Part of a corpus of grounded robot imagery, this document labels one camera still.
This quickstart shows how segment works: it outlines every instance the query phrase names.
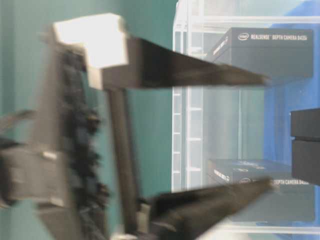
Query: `transparent shelf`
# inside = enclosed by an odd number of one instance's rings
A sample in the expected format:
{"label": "transparent shelf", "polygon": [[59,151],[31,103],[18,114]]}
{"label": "transparent shelf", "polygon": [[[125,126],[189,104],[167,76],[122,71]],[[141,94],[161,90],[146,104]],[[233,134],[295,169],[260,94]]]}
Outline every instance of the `transparent shelf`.
{"label": "transparent shelf", "polygon": [[252,168],[281,189],[201,239],[319,240],[320,189],[292,178],[291,112],[320,108],[320,1],[179,0],[172,44],[275,83],[173,89],[173,192],[253,181]]}

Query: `black object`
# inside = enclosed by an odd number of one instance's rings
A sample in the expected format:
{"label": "black object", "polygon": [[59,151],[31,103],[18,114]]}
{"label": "black object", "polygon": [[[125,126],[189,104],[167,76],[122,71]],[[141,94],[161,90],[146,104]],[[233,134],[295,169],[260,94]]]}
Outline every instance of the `black object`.
{"label": "black object", "polygon": [[196,239],[271,189],[271,180],[265,178],[159,195],[150,204],[149,234],[159,240]]}
{"label": "black object", "polygon": [[280,84],[313,76],[313,44],[311,29],[231,27],[205,59],[263,74]]}
{"label": "black object", "polygon": [[291,112],[292,176],[320,185],[320,108]]}
{"label": "black object", "polygon": [[291,167],[259,159],[209,159],[207,183],[251,183],[263,176],[273,179],[277,191],[268,194],[250,209],[231,216],[233,221],[279,222],[315,219],[314,185],[291,177]]}

